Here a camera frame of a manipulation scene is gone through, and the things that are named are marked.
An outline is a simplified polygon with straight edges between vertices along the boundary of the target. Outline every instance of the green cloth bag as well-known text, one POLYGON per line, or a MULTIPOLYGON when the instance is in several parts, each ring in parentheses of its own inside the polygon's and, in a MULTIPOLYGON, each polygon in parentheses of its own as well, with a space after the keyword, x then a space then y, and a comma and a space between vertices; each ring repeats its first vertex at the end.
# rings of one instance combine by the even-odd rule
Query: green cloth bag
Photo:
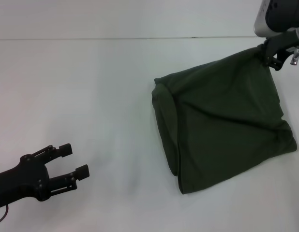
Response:
POLYGON ((155 79, 158 130, 182 194, 297 150, 260 55, 252 48, 155 79))

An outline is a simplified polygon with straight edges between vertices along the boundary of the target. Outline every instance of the white table surface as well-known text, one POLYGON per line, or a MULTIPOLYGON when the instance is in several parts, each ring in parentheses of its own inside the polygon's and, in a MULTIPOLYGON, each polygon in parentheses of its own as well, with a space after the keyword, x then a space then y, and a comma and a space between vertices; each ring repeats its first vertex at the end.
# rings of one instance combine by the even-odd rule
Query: white table surface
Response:
MULTIPOLYGON (((299 151, 181 195, 151 105, 154 78, 261 42, 0 41, 0 172, 65 143, 74 154, 47 164, 50 176, 90 168, 75 191, 10 204, 0 232, 299 232, 299 151)), ((299 66, 273 78, 299 145, 299 66)))
POLYGON ((262 0, 0 0, 0 39, 255 36, 262 0))

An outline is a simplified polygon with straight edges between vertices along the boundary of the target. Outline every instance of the cable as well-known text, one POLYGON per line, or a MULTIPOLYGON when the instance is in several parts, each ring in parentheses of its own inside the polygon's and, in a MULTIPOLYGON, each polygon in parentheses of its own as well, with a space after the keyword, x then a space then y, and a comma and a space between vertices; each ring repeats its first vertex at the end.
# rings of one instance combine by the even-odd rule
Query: cable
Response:
POLYGON ((6 207, 6 209, 5 209, 5 213, 4 213, 3 217, 0 219, 0 222, 2 222, 2 221, 5 219, 5 217, 7 216, 7 214, 8 214, 9 206, 6 205, 5 207, 6 207))

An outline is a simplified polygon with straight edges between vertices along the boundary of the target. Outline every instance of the dark green fabric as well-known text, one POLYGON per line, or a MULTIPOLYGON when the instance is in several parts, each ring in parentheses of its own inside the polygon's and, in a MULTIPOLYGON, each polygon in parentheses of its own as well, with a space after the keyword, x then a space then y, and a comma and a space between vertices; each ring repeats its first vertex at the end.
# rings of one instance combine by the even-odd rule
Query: dark green fabric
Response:
POLYGON ((297 150, 259 48, 155 79, 157 124, 183 194, 297 150))

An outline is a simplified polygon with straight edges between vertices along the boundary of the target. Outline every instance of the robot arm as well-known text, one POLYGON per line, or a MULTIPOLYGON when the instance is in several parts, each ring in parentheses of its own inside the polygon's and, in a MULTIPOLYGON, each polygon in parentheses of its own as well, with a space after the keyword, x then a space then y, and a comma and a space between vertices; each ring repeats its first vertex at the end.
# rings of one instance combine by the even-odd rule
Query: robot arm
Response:
POLYGON ((77 189, 76 180, 90 175, 87 165, 55 178, 49 178, 45 167, 46 163, 70 154, 71 145, 66 144, 59 149, 50 145, 31 155, 22 156, 16 167, 0 173, 0 207, 24 197, 34 197, 42 202, 51 196, 77 189))
POLYGON ((254 25, 255 34, 266 37, 261 45, 264 64, 280 70, 293 55, 299 59, 299 0, 263 0, 254 25))

